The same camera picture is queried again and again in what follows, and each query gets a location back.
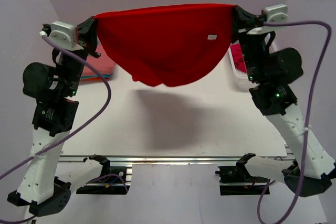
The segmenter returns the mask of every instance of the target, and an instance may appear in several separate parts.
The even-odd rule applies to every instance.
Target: white table surface
[[[64,144],[64,155],[286,156],[277,130],[239,91],[229,57],[192,84],[151,88],[117,67],[112,101],[87,128]],[[106,100],[103,83],[81,84],[74,129]]]

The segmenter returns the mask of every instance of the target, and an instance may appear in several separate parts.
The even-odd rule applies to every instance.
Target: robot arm
[[[44,25],[43,34],[86,60],[90,54],[96,58],[97,22],[93,17],[77,27],[62,22]],[[8,201],[16,206],[28,206],[37,217],[56,214],[63,210],[70,195],[87,182],[110,173],[110,161],[103,156],[91,156],[80,168],[55,177],[63,144],[35,155],[42,149],[60,141],[72,128],[78,102],[66,97],[76,94],[83,65],[53,50],[55,67],[38,62],[27,66],[23,74],[24,94],[37,101],[33,118],[33,145],[24,179],[17,191],[8,195]]]
[[[304,127],[304,118],[297,98],[288,84],[303,75],[301,56],[293,48],[269,53],[270,42],[265,44],[265,33],[275,33],[263,22],[282,22],[287,19],[287,7],[277,5],[265,8],[255,16],[237,7],[235,9],[233,42],[239,40],[250,81],[258,86],[250,89],[254,104],[280,132],[296,157],[295,162],[278,161],[244,155],[230,171],[242,181],[250,177],[264,177],[285,183],[293,192],[297,190],[303,150],[303,134],[308,131],[308,147],[301,197],[325,192],[335,178],[336,162],[323,149],[310,129]],[[229,181],[228,174],[220,173],[221,181]]]

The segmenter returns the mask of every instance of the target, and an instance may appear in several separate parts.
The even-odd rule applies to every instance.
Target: white tag on cloth
[[[208,35],[208,40],[215,40],[217,39],[217,35],[216,34],[209,34]]]
[[[50,85],[51,90],[54,90],[57,87],[58,81],[53,81],[52,84]]]

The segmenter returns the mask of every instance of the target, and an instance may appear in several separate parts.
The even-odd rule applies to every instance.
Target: red cloth
[[[230,46],[232,59],[235,64],[235,67],[240,71],[246,73],[246,66],[243,58],[243,53],[241,51],[240,44],[234,44]]]
[[[95,16],[97,35],[107,55],[134,81],[185,85],[207,75],[223,58],[234,6],[188,4],[102,13]]]

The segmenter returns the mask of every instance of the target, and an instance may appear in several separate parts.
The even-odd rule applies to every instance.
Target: colorful folded cloth
[[[99,70],[102,75],[109,80],[113,74],[114,67],[116,63],[111,60],[104,51],[102,45],[98,45],[96,52],[101,53],[101,56],[96,59],[92,56],[88,56],[87,62],[93,65],[96,69]],[[101,80],[91,69],[84,67],[81,80],[84,81],[99,81]]]

